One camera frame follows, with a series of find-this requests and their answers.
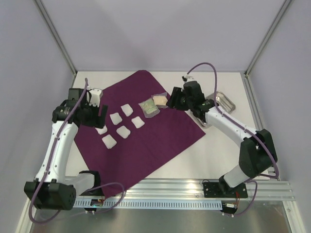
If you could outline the white gauze pad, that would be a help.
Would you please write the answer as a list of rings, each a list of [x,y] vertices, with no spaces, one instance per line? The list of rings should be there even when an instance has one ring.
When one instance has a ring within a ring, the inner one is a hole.
[[[145,124],[145,122],[139,116],[131,119],[131,121],[134,124],[136,129],[141,128]]]
[[[121,127],[117,128],[116,132],[123,139],[127,139],[128,136],[131,134],[131,131],[128,128],[126,128],[125,126],[121,126]]]
[[[102,141],[107,149],[111,149],[117,144],[117,141],[110,134],[103,137]]]
[[[97,133],[99,135],[103,135],[103,134],[105,134],[107,132],[107,127],[106,126],[104,126],[103,128],[95,128],[95,129],[96,129],[96,131],[97,131]]]
[[[119,123],[122,122],[122,118],[119,113],[113,113],[113,114],[110,114],[109,116],[110,116],[110,119],[113,125],[118,125]]]
[[[133,113],[133,109],[129,104],[121,106],[121,109],[127,117],[129,117]]]

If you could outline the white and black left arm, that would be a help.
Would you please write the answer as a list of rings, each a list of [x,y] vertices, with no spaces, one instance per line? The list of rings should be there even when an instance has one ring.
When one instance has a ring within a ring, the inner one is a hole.
[[[87,87],[69,89],[68,98],[52,113],[52,133],[42,166],[24,193],[37,209],[71,210],[78,195],[96,195],[102,183],[97,171],[81,171],[65,181],[70,148],[80,126],[102,129],[107,106],[100,105],[102,90]]]

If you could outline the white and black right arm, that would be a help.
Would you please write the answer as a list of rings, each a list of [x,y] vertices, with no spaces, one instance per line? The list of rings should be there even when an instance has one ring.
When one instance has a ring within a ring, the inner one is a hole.
[[[238,164],[218,181],[223,196],[231,196],[240,184],[276,166],[277,155],[271,133],[266,129],[248,128],[229,116],[216,99],[205,98],[197,81],[174,87],[167,106],[180,111],[189,110],[202,123],[216,127],[239,147]]]

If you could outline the beige bandage in clear pouch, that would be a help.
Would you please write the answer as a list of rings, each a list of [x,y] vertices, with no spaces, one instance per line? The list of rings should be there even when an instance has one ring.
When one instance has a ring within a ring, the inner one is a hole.
[[[152,95],[152,100],[158,108],[167,108],[167,92]]]

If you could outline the green gauze in clear pouch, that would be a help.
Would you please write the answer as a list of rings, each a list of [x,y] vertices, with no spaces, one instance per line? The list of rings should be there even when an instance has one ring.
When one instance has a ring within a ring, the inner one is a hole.
[[[160,113],[159,108],[155,105],[152,98],[139,103],[145,118],[153,118]]]

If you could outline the purple cloth drape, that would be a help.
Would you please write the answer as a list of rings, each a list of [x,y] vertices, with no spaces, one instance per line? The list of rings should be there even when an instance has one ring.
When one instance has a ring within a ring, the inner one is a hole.
[[[126,79],[104,90],[101,104],[107,113],[119,113],[122,122],[131,131],[127,139],[116,132],[110,116],[106,117],[107,132],[117,144],[107,149],[95,128],[81,126],[74,139],[87,167],[97,171],[101,184],[121,183],[130,188],[155,170],[189,148],[204,136],[202,129],[183,111],[164,109],[153,118],[145,118],[139,103],[164,88],[146,70],[139,70]],[[129,104],[133,113],[126,116],[121,106]],[[145,124],[136,129],[131,119],[140,117]]]

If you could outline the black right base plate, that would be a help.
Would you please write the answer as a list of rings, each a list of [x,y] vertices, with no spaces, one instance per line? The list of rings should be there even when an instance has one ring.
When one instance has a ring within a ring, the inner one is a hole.
[[[202,185],[205,198],[248,198],[244,183],[232,188],[224,183],[203,180]]]

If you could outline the aluminium frame post left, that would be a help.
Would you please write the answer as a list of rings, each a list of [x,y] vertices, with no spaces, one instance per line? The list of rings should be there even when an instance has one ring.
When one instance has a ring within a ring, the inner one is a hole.
[[[54,41],[57,44],[57,47],[59,48],[59,50],[61,51],[65,62],[67,64],[67,66],[69,67],[69,69],[71,70],[71,73],[73,74],[74,77],[76,77],[77,75],[77,69],[75,68],[73,61],[70,58],[70,55],[67,51],[67,49],[65,48],[65,45],[52,21],[51,16],[49,15],[47,8],[44,4],[44,2],[42,0],[34,0],[33,1],[36,8],[38,9],[39,13],[41,14],[41,17],[43,18],[51,36],[53,37]]]

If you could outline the aluminium frame post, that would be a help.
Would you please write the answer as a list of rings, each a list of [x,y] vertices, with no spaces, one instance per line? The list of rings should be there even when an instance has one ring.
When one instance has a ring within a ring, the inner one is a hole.
[[[289,10],[293,0],[284,0],[280,9],[278,10],[276,16],[274,17],[271,25],[269,26],[267,32],[265,33],[258,49],[256,50],[253,58],[251,59],[247,69],[244,72],[246,78],[250,77],[252,70],[254,69],[255,65],[257,64],[259,58],[261,57],[262,53],[264,52],[265,48],[267,47],[268,43],[270,42],[271,38],[273,37],[275,31],[277,30],[279,24],[281,23],[282,19],[284,18],[285,14]]]
[[[57,44],[57,47],[59,48],[59,50],[61,51],[65,62],[67,64],[67,66],[69,67],[69,69],[71,70],[71,73],[73,74],[74,77],[76,77],[77,75],[77,69],[75,68],[73,61],[70,58],[70,55],[67,51],[67,49],[65,48],[65,45],[52,21],[51,16],[49,15],[47,8],[44,4],[44,2],[42,0],[34,0],[33,1],[36,8],[38,9],[39,13],[41,14],[41,17],[43,18],[51,36],[53,37],[54,41]]]

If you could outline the aluminium mounting rail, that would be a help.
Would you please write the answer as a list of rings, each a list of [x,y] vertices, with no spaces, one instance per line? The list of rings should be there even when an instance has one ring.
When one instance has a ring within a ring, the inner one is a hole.
[[[82,197],[115,197],[127,194],[130,199],[251,199],[294,201],[295,197],[289,182],[275,180],[250,181],[235,188],[222,190],[217,181],[196,179],[144,179],[126,188],[113,182],[101,184],[100,179],[91,174],[66,179],[64,183],[27,182],[24,192],[34,199],[40,208],[68,209],[75,200]]]

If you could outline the aluminium frame post right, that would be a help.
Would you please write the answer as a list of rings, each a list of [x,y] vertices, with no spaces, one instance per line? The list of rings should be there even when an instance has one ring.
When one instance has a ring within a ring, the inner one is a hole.
[[[280,9],[278,10],[276,16],[274,17],[271,25],[269,26],[267,32],[265,33],[258,49],[256,50],[253,58],[251,59],[247,69],[244,72],[246,78],[250,77],[252,70],[254,69],[255,65],[257,64],[259,58],[261,57],[262,53],[264,52],[265,48],[267,47],[268,43],[270,42],[271,38],[273,37],[275,31],[277,30],[279,24],[281,23],[282,19],[284,18],[285,14],[289,10],[293,0],[284,0]]]

